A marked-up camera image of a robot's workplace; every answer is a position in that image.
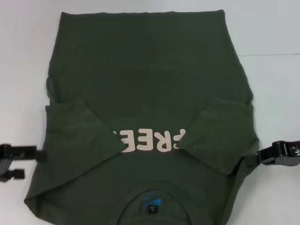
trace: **black clip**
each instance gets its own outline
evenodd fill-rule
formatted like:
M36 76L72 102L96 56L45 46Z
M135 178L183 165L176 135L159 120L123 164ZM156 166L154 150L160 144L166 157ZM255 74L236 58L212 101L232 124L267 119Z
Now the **black clip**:
M31 160L45 162L47 160L44 151L37 151L36 146L16 146L10 144L0 145L0 181L7 182L12 177L15 179L25 179L24 170L9 170L13 160Z
M300 164L300 141L273 142L271 147L260 150L257 155L246 157L247 166L264 165L285 165L295 166Z

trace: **neckline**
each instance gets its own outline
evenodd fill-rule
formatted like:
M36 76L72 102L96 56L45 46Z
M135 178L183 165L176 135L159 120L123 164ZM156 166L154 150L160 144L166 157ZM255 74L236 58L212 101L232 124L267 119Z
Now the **neckline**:
M131 189L126 195L121 198L121 200L114 206L113 210L111 211L106 224L105 225L118 225L119 218L121 217L124 209L127 207L127 205L130 204L130 202L136 198L138 195L142 194L143 192L146 191L151 191L151 190L161 190L168 192L172 194L178 202L182 204L184 209L186 210L187 214L189 215L191 225L195 225L196 223L196 218L194 213L191 213L193 203L187 198L186 194L184 191L179 189L178 187L168 184L166 182L152 182L152 183L144 183L141 184L133 189ZM174 225L178 225L178 223L174 223L174 221L169 221L171 224L173 223Z

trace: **white printed letter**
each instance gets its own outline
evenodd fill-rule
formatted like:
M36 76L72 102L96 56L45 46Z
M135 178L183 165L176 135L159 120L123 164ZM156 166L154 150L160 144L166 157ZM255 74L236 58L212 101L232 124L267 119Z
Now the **white printed letter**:
M184 136L185 133L186 133L186 130L185 130L185 129L180 129L180 135L175 135L175 136L173 137L174 141L176 141L176 142L180 141L180 139ZM173 147L174 147L175 149L179 149L179 148L176 146L176 144L174 144Z
M159 132L155 132L154 136L159 140L157 143L157 149L161 152L171 151L171 135L169 131L165 131L165 137L163 137Z
M124 144L128 144L128 147L122 152L131 152L135 150L135 138L133 134L133 130L122 130L120 131L120 135L127 135L126 138L122 138Z
M146 134L146 136L140 136L137 139L139 142L146 142L146 145L137 145L138 150L150 151L153 149L153 131L152 129L139 129L139 133Z

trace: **olive green shirt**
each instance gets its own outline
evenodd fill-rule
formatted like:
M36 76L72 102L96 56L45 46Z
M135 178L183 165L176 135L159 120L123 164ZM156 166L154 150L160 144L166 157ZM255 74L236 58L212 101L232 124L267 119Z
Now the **olive green shirt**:
M56 225L224 225L258 150L223 10L62 13L25 199Z

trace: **white table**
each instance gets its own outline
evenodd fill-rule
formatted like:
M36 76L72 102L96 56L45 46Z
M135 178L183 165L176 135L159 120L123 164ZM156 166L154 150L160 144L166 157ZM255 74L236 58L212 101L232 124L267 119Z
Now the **white table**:
M0 0L0 143L38 145L45 136L45 81L62 11L190 12L224 9L254 93L261 148L300 140L300 2L298 0ZM0 184L2 225L46 225L27 209L26 180ZM260 166L242 185L229 225L299 223L300 165Z

